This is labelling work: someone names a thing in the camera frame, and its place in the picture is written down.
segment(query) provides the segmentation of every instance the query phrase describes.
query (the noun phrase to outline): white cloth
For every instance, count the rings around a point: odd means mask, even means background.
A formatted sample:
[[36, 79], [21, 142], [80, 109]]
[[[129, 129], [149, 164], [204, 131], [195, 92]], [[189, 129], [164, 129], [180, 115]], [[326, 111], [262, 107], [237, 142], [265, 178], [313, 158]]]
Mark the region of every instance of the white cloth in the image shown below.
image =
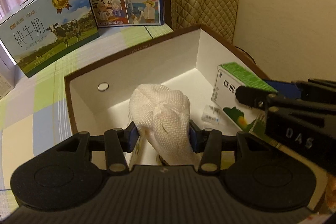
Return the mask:
[[129, 110], [138, 132], [169, 165], [194, 165], [199, 157], [189, 143], [190, 102], [179, 90], [143, 84], [133, 92]]

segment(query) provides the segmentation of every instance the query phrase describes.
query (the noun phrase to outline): green and white box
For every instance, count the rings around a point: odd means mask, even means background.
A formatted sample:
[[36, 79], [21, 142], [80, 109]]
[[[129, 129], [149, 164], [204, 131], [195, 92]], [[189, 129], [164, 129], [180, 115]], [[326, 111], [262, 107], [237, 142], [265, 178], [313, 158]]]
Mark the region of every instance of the green and white box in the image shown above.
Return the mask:
[[97, 37], [89, 0], [26, 0], [0, 22], [0, 39], [27, 77]]
[[254, 133], [276, 145], [277, 142], [265, 135], [265, 112], [240, 104], [236, 99], [236, 90], [241, 85], [276, 91], [252, 72], [232, 62], [218, 66], [212, 101], [223, 110], [239, 131]]

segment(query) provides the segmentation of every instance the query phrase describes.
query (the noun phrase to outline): checkered tablecloth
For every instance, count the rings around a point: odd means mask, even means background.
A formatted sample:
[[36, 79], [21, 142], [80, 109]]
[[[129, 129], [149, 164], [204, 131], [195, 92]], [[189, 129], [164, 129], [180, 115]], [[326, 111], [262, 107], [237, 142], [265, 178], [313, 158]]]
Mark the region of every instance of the checkered tablecloth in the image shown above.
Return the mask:
[[31, 78], [21, 75], [0, 100], [0, 219], [17, 208], [13, 171], [71, 136], [64, 76], [127, 47], [172, 32], [167, 26], [100, 29], [100, 38], [76, 49]]

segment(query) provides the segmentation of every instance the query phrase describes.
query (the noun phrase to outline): wall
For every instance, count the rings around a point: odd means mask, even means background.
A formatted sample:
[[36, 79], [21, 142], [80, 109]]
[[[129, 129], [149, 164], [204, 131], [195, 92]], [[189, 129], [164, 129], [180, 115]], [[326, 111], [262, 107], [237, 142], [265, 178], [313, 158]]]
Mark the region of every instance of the wall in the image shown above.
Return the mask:
[[239, 0], [234, 45], [276, 80], [336, 80], [336, 0]]

